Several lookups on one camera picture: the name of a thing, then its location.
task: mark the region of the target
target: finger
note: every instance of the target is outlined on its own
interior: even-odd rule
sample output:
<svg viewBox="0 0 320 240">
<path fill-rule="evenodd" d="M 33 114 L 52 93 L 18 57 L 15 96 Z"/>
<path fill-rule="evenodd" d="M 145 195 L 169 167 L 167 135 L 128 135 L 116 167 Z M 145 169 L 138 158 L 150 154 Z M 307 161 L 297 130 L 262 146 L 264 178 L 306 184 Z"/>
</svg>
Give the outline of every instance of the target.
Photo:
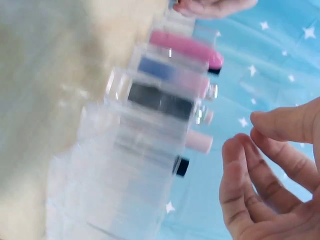
<svg viewBox="0 0 320 240">
<path fill-rule="evenodd" d="M 250 142 L 251 139 L 248 135 L 244 133 L 237 134 L 234 137 L 239 144 L 241 144 L 241 147 L 244 152 L 242 152 L 242 159 L 245 161 L 245 182 L 244 182 L 244 203 L 245 206 L 247 207 L 249 214 L 251 216 L 251 219 L 253 222 L 258 223 L 258 222 L 263 222 L 263 221 L 268 221 L 271 220 L 276 216 L 276 213 L 269 207 L 267 206 L 258 196 L 252 186 L 251 179 L 248 174 L 248 168 L 247 168 L 247 162 L 246 158 L 250 158 L 250 153 L 246 151 L 244 146 L 246 146 L 246 142 Z M 230 152 L 235 149 L 231 148 L 233 147 L 232 145 L 230 146 Z"/>
<path fill-rule="evenodd" d="M 320 97 L 299 107 L 280 107 L 269 112 L 253 112 L 253 126 L 278 141 L 315 143 L 315 119 L 320 118 Z"/>
<path fill-rule="evenodd" d="M 259 149 L 279 165 L 287 176 L 313 193 L 320 185 L 316 164 L 287 142 L 280 142 L 262 135 L 256 128 L 251 137 Z"/>
<path fill-rule="evenodd" d="M 183 4 L 175 4 L 173 6 L 173 9 L 177 11 L 178 13 L 182 14 L 186 18 L 192 18 L 195 17 L 195 14 L 191 11 L 189 11 Z"/>
<path fill-rule="evenodd" d="M 278 213 L 291 212 L 302 202 L 273 174 L 251 139 L 242 140 L 249 176 L 261 198 Z"/>
<path fill-rule="evenodd" d="M 185 3 L 190 11 L 199 16 L 224 18 L 230 14 L 255 6 L 257 0 L 218 0 L 213 2 L 204 1 L 202 3 L 185 0 Z"/>
<path fill-rule="evenodd" d="M 248 175 L 245 150 L 241 142 L 238 140 L 238 135 L 225 142 L 222 147 L 223 168 L 229 166 L 233 161 L 237 161 L 241 169 L 244 171 L 243 182 L 243 198 L 249 215 L 253 222 L 262 222 L 270 220 L 275 216 L 275 213 L 261 200 L 255 193 L 250 177 Z"/>
<path fill-rule="evenodd" d="M 224 168 L 220 184 L 219 200 L 224 223 L 233 239 L 238 237 L 254 223 L 250 218 L 244 200 L 244 170 L 239 161 L 232 161 Z"/>
</svg>

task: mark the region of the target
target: fingernail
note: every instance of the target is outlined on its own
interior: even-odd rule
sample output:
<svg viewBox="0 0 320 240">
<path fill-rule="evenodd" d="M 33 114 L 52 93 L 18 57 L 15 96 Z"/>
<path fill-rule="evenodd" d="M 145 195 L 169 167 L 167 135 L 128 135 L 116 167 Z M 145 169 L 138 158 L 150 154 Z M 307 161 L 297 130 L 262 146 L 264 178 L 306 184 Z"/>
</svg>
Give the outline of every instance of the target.
<svg viewBox="0 0 320 240">
<path fill-rule="evenodd" d="M 256 118 L 261 118 L 265 114 L 266 114 L 266 112 L 264 112 L 264 111 L 254 111 L 250 115 L 251 122 L 254 121 Z"/>
</svg>

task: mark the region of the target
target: black cap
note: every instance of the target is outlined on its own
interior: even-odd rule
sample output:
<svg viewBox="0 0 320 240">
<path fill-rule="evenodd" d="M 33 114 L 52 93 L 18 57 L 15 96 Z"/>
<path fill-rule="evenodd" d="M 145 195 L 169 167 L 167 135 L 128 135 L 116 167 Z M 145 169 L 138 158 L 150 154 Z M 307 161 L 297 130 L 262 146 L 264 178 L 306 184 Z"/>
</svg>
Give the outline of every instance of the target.
<svg viewBox="0 0 320 240">
<path fill-rule="evenodd" d="M 174 164 L 173 170 L 175 170 L 179 161 L 180 161 L 180 164 L 179 164 L 178 169 L 176 171 L 176 175 L 179 177 L 184 177 L 186 175 L 187 169 L 189 167 L 190 160 L 187 158 L 184 158 L 182 156 L 177 156 L 175 159 L 175 164 Z"/>
<path fill-rule="evenodd" d="M 219 75 L 220 71 L 221 71 L 221 68 L 219 68 L 219 69 L 209 68 L 208 73 Z"/>
</svg>

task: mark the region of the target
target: pink liquid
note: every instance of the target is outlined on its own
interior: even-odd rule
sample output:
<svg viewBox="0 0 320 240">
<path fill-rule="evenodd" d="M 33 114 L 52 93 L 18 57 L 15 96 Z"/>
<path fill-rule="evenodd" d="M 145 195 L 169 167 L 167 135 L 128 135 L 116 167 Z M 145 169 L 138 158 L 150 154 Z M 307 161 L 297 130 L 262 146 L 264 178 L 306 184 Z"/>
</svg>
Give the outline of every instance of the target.
<svg viewBox="0 0 320 240">
<path fill-rule="evenodd" d="M 168 33 L 162 30 L 153 30 L 149 42 L 151 44 L 171 48 L 200 61 L 209 62 L 209 68 L 221 69 L 224 58 L 213 48 L 192 38 Z"/>
</svg>

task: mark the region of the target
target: blue liquid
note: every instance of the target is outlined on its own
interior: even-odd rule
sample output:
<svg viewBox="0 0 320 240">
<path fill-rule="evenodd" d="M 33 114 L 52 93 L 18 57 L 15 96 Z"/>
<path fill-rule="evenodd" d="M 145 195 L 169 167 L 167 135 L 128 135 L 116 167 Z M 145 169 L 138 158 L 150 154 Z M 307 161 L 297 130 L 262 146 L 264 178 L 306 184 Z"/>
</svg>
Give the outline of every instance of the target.
<svg viewBox="0 0 320 240">
<path fill-rule="evenodd" d="M 155 78 L 162 79 L 165 82 L 172 82 L 175 78 L 176 69 L 170 65 L 142 57 L 138 71 L 149 74 Z"/>
</svg>

